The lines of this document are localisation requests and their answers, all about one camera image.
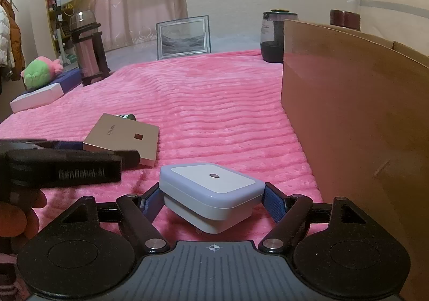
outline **bed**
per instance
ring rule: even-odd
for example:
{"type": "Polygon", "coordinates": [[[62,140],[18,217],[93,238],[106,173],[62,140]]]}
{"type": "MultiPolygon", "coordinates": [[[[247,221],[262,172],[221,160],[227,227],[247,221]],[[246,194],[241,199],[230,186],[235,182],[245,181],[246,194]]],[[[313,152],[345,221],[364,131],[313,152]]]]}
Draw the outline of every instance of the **bed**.
{"type": "MultiPolygon", "coordinates": [[[[321,201],[310,166],[280,105],[282,64],[260,51],[208,54],[134,64],[87,87],[79,86],[48,106],[22,111],[0,124],[0,138],[83,140],[102,113],[132,113],[160,127],[157,161],[122,174],[122,182],[44,190],[37,210],[41,227],[81,196],[114,201],[141,194],[158,181],[165,164],[213,162],[271,182],[286,194],[321,201]]],[[[170,242],[212,240],[164,207],[155,227],[170,242]]],[[[259,205],[251,217],[216,240],[259,241],[274,226],[259,205]]],[[[104,228],[117,230],[113,224],[104,228]]]]}

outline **cardboard box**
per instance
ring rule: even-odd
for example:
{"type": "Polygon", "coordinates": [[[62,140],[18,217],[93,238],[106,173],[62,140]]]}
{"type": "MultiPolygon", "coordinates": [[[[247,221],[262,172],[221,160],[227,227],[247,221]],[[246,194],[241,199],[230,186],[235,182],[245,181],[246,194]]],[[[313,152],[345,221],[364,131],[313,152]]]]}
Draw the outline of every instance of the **cardboard box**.
{"type": "Polygon", "coordinates": [[[159,127],[104,113],[83,141],[83,149],[137,150],[140,164],[153,167],[157,157],[159,127]]]}
{"type": "Polygon", "coordinates": [[[286,21],[284,33],[282,106],[323,200],[350,198],[400,241],[411,257],[401,296],[427,300],[427,57],[331,26],[286,21]]]}

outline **white box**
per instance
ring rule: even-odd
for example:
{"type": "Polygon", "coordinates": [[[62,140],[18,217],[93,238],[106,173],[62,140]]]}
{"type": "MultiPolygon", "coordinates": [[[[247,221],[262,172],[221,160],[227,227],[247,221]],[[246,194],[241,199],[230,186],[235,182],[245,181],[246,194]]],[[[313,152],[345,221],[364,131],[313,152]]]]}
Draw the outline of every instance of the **white box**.
{"type": "Polygon", "coordinates": [[[165,205],[203,232],[220,233],[261,202],[265,183],[212,163],[161,167],[165,205]]]}
{"type": "Polygon", "coordinates": [[[10,103],[13,113],[48,105],[64,95],[61,84],[54,83],[18,96],[10,103]]]}

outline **human hand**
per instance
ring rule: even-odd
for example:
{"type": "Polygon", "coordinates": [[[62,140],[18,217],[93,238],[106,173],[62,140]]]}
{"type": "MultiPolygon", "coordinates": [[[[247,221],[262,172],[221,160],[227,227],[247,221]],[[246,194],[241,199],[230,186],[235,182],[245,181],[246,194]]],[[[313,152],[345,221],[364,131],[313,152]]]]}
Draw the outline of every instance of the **human hand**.
{"type": "Polygon", "coordinates": [[[10,202],[0,202],[0,237],[13,237],[12,246],[19,249],[39,231],[32,208],[45,207],[46,197],[40,190],[22,189],[11,193],[10,202]]]}

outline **dark jar lid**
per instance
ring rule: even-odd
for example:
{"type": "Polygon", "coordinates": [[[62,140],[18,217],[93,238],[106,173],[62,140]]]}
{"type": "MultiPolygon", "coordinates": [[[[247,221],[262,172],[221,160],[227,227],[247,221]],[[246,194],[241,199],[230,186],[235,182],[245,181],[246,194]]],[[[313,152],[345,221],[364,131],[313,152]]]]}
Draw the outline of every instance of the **dark jar lid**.
{"type": "Polygon", "coordinates": [[[331,9],[331,25],[360,31],[360,15],[345,10],[331,9]]]}
{"type": "Polygon", "coordinates": [[[270,12],[264,12],[264,20],[268,20],[270,16],[277,16],[284,19],[298,19],[297,13],[289,12],[287,9],[271,9],[270,12]]]}

